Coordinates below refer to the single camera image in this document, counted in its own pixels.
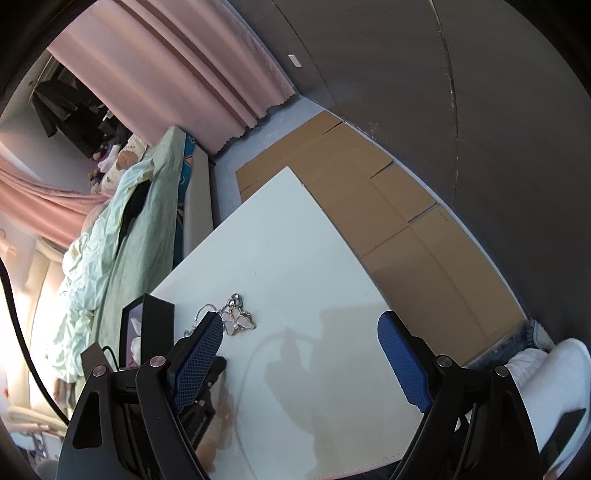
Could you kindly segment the left hand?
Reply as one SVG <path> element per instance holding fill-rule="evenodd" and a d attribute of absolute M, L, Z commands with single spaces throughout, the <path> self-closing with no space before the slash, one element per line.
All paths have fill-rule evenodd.
<path fill-rule="evenodd" d="M 215 414 L 195 451 L 209 476 L 215 472 L 216 456 L 230 447 L 235 423 L 235 400 L 224 384 L 213 387 L 211 400 Z"/>

